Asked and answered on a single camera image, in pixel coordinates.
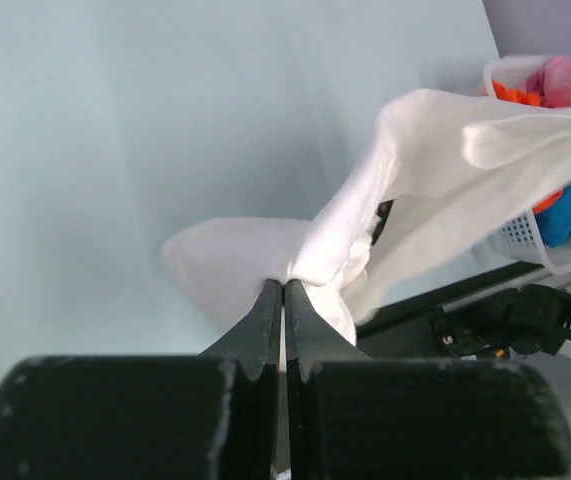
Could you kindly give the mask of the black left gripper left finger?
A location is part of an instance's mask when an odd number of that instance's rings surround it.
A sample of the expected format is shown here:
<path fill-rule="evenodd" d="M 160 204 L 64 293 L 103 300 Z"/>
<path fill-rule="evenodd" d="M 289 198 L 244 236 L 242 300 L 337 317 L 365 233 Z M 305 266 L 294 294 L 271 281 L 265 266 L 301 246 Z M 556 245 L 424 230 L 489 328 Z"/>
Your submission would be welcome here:
<path fill-rule="evenodd" d="M 0 382 L 0 479 L 272 479 L 281 285 L 195 356 L 41 356 Z"/>

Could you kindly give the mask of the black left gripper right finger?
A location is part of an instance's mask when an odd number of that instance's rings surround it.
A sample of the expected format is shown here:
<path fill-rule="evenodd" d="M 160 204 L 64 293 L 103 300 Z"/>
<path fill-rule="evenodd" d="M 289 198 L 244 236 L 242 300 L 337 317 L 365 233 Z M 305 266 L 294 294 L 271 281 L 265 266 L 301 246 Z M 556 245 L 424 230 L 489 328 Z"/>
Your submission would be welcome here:
<path fill-rule="evenodd" d="M 571 479 L 571 428 L 535 369 L 374 360 L 284 289 L 295 479 Z"/>

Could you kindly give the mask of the white t shirt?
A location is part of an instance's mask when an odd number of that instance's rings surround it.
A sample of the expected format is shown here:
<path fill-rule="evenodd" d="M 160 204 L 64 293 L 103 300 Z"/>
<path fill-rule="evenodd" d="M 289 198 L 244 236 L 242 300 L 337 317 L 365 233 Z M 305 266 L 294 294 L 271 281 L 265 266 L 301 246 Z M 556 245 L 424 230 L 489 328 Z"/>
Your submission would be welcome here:
<path fill-rule="evenodd" d="M 298 280 L 354 343 L 385 293 L 474 246 L 571 182 L 571 107 L 420 89 L 379 113 L 372 140 L 310 221 L 218 218 L 170 238 L 164 260 L 230 329 L 263 283 Z"/>

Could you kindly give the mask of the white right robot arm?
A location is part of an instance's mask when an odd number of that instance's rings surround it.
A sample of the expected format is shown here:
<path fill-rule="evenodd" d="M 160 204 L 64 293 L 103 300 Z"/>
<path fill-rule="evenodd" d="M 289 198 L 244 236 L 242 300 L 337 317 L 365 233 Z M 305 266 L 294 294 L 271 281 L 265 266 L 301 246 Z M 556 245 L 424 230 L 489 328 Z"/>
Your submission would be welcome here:
<path fill-rule="evenodd" d="M 510 359 L 537 353 L 571 358 L 571 293 L 543 285 L 508 288 L 430 314 L 434 356 Z"/>

